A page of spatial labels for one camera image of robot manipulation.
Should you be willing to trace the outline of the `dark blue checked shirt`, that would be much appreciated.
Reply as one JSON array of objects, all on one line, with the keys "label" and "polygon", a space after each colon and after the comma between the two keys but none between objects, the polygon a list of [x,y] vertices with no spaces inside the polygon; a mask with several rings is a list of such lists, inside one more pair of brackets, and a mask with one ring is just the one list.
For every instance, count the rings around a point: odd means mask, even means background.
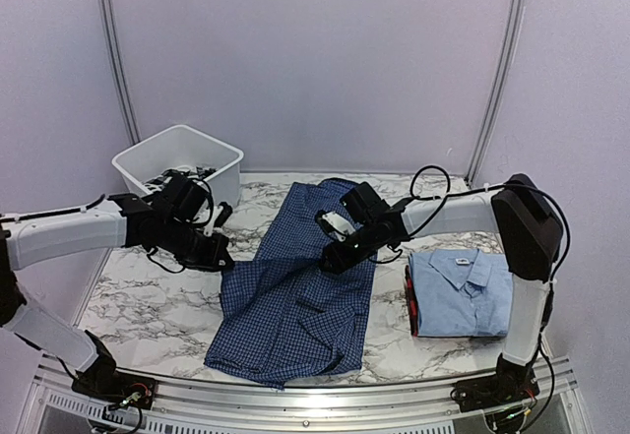
[{"label": "dark blue checked shirt", "polygon": [[342,178],[292,183],[255,257],[221,274],[222,322],[205,365],[272,388],[360,369],[376,266],[319,268],[329,238],[319,211],[347,215]]}]

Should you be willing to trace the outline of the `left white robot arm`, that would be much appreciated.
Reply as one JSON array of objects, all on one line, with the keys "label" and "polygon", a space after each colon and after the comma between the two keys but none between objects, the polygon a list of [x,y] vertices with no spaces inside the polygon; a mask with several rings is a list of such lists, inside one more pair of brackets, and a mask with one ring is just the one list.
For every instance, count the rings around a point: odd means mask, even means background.
[{"label": "left white robot arm", "polygon": [[57,356],[76,371],[78,385],[105,400],[123,393],[124,378],[104,344],[63,321],[21,289],[19,270],[58,257],[97,249],[162,250],[185,270],[233,268],[228,239],[208,232],[213,218],[197,218],[215,207],[208,185],[180,173],[158,191],[100,196],[87,205],[1,218],[1,327]]}]

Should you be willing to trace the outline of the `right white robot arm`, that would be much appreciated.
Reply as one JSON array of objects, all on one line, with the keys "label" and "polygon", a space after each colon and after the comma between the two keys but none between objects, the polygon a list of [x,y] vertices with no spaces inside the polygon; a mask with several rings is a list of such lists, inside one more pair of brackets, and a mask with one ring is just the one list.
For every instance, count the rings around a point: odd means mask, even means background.
[{"label": "right white robot arm", "polygon": [[410,194],[390,205],[366,182],[340,199],[343,215],[319,211],[315,220],[331,238],[322,271],[339,275],[383,248],[434,234],[498,234],[513,297],[506,339],[494,374],[456,385],[460,401],[507,403],[536,394],[533,365],[553,307],[557,270],[570,248],[567,219],[555,200],[524,174],[506,182],[441,197]]}]

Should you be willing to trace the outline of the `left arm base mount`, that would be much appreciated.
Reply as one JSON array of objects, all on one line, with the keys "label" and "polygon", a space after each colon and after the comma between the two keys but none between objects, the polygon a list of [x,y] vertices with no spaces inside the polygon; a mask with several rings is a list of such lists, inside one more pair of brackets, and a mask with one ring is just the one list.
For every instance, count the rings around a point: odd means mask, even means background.
[{"label": "left arm base mount", "polygon": [[155,379],[121,372],[115,361],[107,355],[99,355],[85,371],[78,371],[71,385],[75,393],[116,404],[138,395],[129,404],[140,409],[152,407],[155,388]]}]

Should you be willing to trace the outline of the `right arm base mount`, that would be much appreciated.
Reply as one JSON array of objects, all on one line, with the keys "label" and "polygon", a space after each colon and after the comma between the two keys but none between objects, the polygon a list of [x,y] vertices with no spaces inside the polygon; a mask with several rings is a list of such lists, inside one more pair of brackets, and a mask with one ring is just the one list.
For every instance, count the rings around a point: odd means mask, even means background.
[{"label": "right arm base mount", "polygon": [[530,400],[539,394],[532,358],[525,365],[499,355],[492,375],[458,381],[450,393],[461,412]]}]

